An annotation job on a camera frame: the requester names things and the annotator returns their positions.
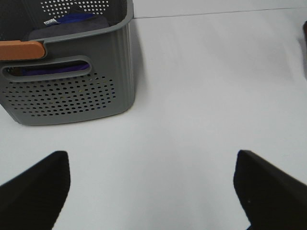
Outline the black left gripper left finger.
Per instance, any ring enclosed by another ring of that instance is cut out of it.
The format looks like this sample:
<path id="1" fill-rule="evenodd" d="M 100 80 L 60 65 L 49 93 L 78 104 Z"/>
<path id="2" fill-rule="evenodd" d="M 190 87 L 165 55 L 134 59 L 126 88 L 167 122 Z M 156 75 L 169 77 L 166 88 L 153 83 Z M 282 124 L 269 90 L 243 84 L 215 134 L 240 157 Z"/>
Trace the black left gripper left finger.
<path id="1" fill-rule="evenodd" d="M 2 230 L 50 230 L 71 185 L 69 157 L 55 151 L 0 187 Z"/>

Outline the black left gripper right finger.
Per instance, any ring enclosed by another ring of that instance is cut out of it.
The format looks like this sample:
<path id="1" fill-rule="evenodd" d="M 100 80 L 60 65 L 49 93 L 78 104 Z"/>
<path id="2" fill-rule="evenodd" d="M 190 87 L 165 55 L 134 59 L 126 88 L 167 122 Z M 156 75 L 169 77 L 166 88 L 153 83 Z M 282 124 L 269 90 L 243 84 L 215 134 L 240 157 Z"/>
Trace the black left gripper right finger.
<path id="1" fill-rule="evenodd" d="M 307 186 L 259 155 L 238 152 L 233 183 L 250 230 L 307 228 Z"/>

